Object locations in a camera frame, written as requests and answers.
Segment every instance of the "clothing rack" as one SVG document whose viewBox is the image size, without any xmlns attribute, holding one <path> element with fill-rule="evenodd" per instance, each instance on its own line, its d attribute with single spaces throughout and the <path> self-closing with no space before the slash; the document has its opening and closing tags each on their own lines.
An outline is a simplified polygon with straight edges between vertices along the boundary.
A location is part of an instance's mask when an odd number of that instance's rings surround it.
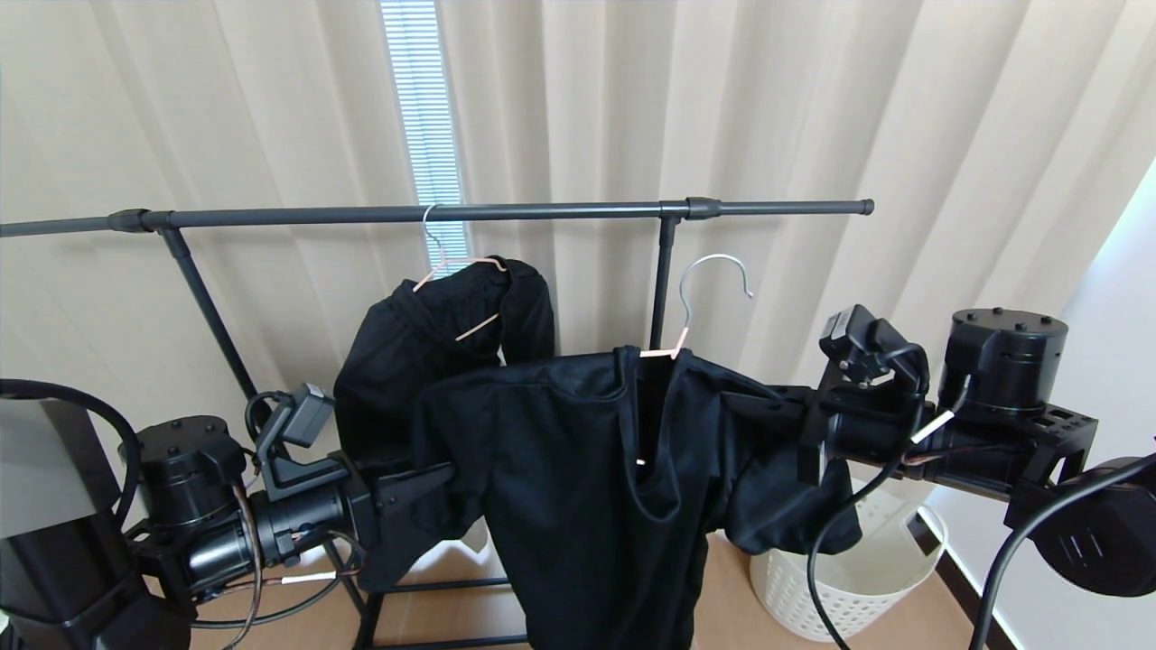
<svg viewBox="0 0 1156 650">
<path fill-rule="evenodd" d="M 35 235 L 62 235 L 69 232 L 156 232 L 164 239 L 170 254 L 176 260 L 197 306 L 205 317 L 213 338 L 221 348 L 242 392 L 246 399 L 258 391 L 249 375 L 245 362 L 225 328 L 213 296 L 197 269 L 193 253 L 185 242 L 181 229 L 215 228 L 225 226 L 297 226 L 323 223 L 418 223 L 427 206 L 392 207 L 328 207 L 328 208 L 261 208 L 221 210 L 148 210 L 126 209 L 108 216 L 61 219 L 55 221 L 28 221 L 0 224 L 0 238 L 28 237 Z M 675 228 L 682 221 L 705 221 L 717 216 L 756 216 L 788 214 L 870 214 L 875 202 L 870 199 L 857 201 L 750 201 L 724 202 L 699 197 L 681 201 L 650 202 L 587 202 L 587 204 L 510 204 L 510 205 L 461 205 L 438 206 L 429 214 L 428 221 L 516 221 L 554 219 L 658 219 L 658 268 L 654 280 L 654 305 L 651 312 L 650 349 L 657 349 L 662 340 L 662 316 L 666 305 L 667 286 L 670 280 L 670 257 L 674 250 Z M 269 416 L 268 405 L 262 400 L 253 409 L 258 423 Z M 332 542 L 325 545 L 334 564 L 341 560 Z M 440 591 L 454 589 L 479 589 L 507 585 L 507 578 L 436 582 L 394 585 L 386 592 L 370 593 L 363 598 L 349 576 L 341 578 L 354 606 L 361 615 L 361 625 L 354 642 L 354 650 L 450 650 L 457 648 L 481 648 L 526 643 L 526 635 L 491 636 L 431 643 L 407 643 L 401 645 L 375 645 L 373 635 L 381 615 L 381 606 L 388 593 Z"/>
</svg>

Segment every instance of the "laundry basket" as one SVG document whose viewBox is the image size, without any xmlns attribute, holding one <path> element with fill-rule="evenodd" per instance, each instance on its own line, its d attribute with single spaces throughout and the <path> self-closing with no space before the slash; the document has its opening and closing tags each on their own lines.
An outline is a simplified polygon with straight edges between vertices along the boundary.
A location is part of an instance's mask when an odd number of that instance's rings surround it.
<svg viewBox="0 0 1156 650">
<path fill-rule="evenodd" d="M 927 507 L 876 490 L 857 508 L 862 540 L 845 553 L 820 555 L 815 570 L 823 607 L 844 638 L 861 631 L 927 579 L 947 546 L 947 525 Z M 939 547 L 929 555 L 907 530 L 917 512 L 939 538 Z M 806 556 L 773 549 L 753 557 L 750 582 L 763 607 L 783 627 L 812 641 L 832 641 L 810 601 Z"/>
</svg>

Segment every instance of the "clothing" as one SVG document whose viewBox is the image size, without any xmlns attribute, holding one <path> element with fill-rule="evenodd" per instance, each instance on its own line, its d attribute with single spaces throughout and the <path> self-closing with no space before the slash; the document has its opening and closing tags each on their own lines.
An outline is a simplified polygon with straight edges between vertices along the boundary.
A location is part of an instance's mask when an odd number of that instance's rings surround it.
<svg viewBox="0 0 1156 650">
<path fill-rule="evenodd" d="M 707 532 L 805 552 L 851 494 L 846 463 L 798 482 L 796 445 L 722 400 L 770 389 L 688 349 L 639 352 L 480 370 L 418 398 L 414 461 L 457 474 L 415 522 L 454 539 L 486 515 L 538 650 L 687 649 Z M 860 537 L 847 512 L 822 551 Z"/>
<path fill-rule="evenodd" d="M 363 471 L 400 473 L 410 459 L 413 404 L 446 377 L 554 355 L 554 309 L 546 280 L 532 266 L 495 257 L 505 272 L 475 263 L 416 293 L 405 280 L 372 305 L 333 386 L 341 449 Z M 454 340 L 494 313 L 497 320 Z M 362 589 L 381 591 L 403 576 L 440 537 L 416 529 L 408 510 L 378 519 L 380 544 L 369 548 Z"/>
</svg>

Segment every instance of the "pink hanger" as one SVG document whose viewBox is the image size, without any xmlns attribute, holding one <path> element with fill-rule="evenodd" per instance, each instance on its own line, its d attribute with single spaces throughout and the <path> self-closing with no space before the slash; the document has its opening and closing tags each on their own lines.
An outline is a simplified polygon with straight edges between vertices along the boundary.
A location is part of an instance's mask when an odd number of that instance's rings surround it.
<svg viewBox="0 0 1156 650">
<path fill-rule="evenodd" d="M 438 263 L 438 265 L 435 266 L 429 272 L 429 274 L 425 275 L 425 278 L 422 278 L 422 280 L 420 282 L 417 282 L 416 285 L 414 285 L 414 293 L 416 294 L 417 289 L 421 289 L 422 287 L 424 287 L 425 283 L 429 282 L 433 278 L 433 275 L 437 274 L 438 271 L 442 271 L 443 268 L 445 268 L 450 264 L 464 263 L 464 261 L 468 261 L 468 263 L 482 261 L 482 263 L 486 263 L 486 264 L 492 264 L 494 266 L 498 267 L 498 271 L 501 271 L 502 273 L 505 273 L 506 272 L 506 267 L 502 266 L 501 261 L 498 261 L 496 259 L 488 258 L 488 257 L 468 257 L 468 258 L 462 258 L 462 259 L 446 259 L 446 257 L 445 257 L 445 246 L 442 245 L 442 239 L 438 239 L 437 235 L 430 232 L 429 223 L 425 222 L 425 220 L 429 219 L 430 212 L 432 212 L 433 208 L 436 208 L 438 205 L 440 205 L 440 204 L 432 204 L 430 207 L 425 208 L 425 213 L 422 214 L 422 228 L 425 230 L 425 236 L 427 237 L 430 237 L 435 242 L 437 242 L 437 251 L 438 251 L 438 254 L 440 254 L 440 257 L 442 257 L 442 261 Z M 474 325 L 473 327 L 470 327 L 466 332 L 459 334 L 458 338 L 455 338 L 454 340 L 455 341 L 460 341 L 462 339 L 466 339 L 470 334 L 477 332 L 482 327 L 489 325 L 490 323 L 494 323 L 497 319 L 498 319 L 498 315 L 495 313 L 494 316 L 487 318 L 486 320 L 482 320 L 477 325 Z"/>
<path fill-rule="evenodd" d="M 649 349 L 644 350 L 638 356 L 669 356 L 670 359 L 679 356 L 679 352 L 682 350 L 682 345 L 687 341 L 687 333 L 690 332 L 690 303 L 687 302 L 687 278 L 690 276 L 690 269 L 709 259 L 726 259 L 739 265 L 739 271 L 742 272 L 742 291 L 747 294 L 748 298 L 755 297 L 755 294 L 750 293 L 750 289 L 747 286 L 747 266 L 742 264 L 742 260 L 739 258 L 724 253 L 714 253 L 696 259 L 694 264 L 688 266 L 687 269 L 682 272 L 682 279 L 679 280 L 679 298 L 682 301 L 682 308 L 687 310 L 687 318 L 682 322 L 682 333 L 679 334 L 679 341 L 674 344 L 674 347 L 670 349 Z"/>
</svg>

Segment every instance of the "beige curtain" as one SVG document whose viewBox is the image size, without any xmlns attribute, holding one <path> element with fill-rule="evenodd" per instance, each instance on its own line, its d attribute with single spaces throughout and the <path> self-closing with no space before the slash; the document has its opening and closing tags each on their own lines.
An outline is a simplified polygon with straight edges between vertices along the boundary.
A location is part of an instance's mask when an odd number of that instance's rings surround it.
<svg viewBox="0 0 1156 650">
<path fill-rule="evenodd" d="M 5 222 L 415 200 L 373 2 L 0 2 L 0 60 Z M 428 268 L 415 226 L 186 236 L 262 389 L 329 385 L 368 305 Z M 75 385 L 140 427 L 213 413 L 243 431 L 157 236 L 2 239 L 0 282 L 5 376 Z"/>
<path fill-rule="evenodd" d="M 1156 154 L 1156 3 L 788 0 L 439 5 L 473 202 L 873 198 L 872 216 L 679 228 L 696 353 L 814 383 L 860 302 L 942 357 L 972 305 L 1059 312 Z M 551 280 L 564 352 L 647 340 L 657 223 L 492 223 Z"/>
</svg>

